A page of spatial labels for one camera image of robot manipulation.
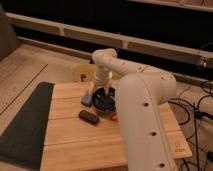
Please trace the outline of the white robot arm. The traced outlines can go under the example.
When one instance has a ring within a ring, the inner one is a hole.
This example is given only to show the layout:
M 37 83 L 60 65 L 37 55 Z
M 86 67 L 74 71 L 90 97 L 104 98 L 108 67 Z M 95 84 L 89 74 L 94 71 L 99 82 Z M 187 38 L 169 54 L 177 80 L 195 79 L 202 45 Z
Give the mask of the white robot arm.
M 159 106 L 174 95 L 174 76 L 162 69 L 122 60 L 113 49 L 96 50 L 94 83 L 105 86 L 109 73 L 122 76 L 115 103 L 129 171 L 177 171 Z

